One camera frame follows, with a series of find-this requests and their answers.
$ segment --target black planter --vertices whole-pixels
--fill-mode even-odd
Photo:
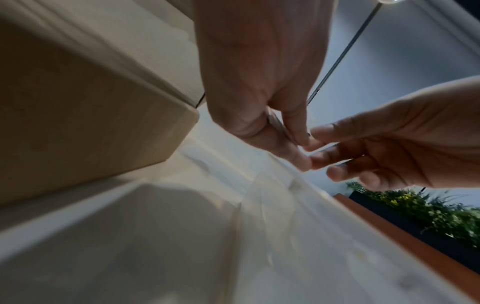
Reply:
[[[446,235],[424,231],[424,227],[418,226],[408,218],[396,213],[390,207],[371,200],[362,193],[355,191],[350,195],[350,199],[376,215],[383,217],[393,225],[411,234],[422,242],[456,260],[463,266],[480,274],[480,252],[477,250],[469,248]]]

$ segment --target green plant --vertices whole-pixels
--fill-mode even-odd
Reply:
[[[432,197],[412,189],[372,192],[357,182],[347,185],[394,209],[425,230],[448,235],[480,251],[480,208],[466,207],[461,203],[452,203],[448,197]]]

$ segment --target hand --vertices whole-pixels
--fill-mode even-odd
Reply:
[[[333,181],[359,177],[372,191],[418,185],[480,187],[480,77],[421,90],[378,109],[311,130],[339,142],[311,158]]]
[[[335,0],[195,0],[195,30],[213,120],[302,171],[311,159],[308,93],[322,68]],[[296,144],[268,123],[282,112]]]

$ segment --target finger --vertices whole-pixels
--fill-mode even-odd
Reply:
[[[306,147],[303,147],[303,149],[307,152],[313,152],[313,151],[316,151],[320,148],[323,148],[325,145],[326,145],[325,142],[311,137],[310,138],[310,144]]]
[[[340,182],[360,176],[365,171],[373,171],[379,168],[379,164],[369,155],[352,159],[346,163],[331,166],[326,175],[334,182]]]
[[[321,169],[366,154],[365,143],[360,139],[349,140],[328,147],[310,156],[312,169]]]
[[[312,168],[310,158],[303,154],[282,130],[278,130],[268,123],[266,113],[253,121],[250,127],[253,128],[253,132],[238,135],[238,137],[254,147],[267,150],[273,155],[289,161],[300,171],[308,171]]]
[[[398,190],[409,186],[397,173],[385,168],[362,173],[359,182],[370,191]]]
[[[332,124],[315,127],[310,132],[314,138],[327,144],[392,132],[402,126],[403,113],[407,111],[407,104],[393,102]]]
[[[301,104],[292,111],[282,111],[281,116],[293,140],[300,146],[308,146],[310,136],[307,128],[307,103]]]

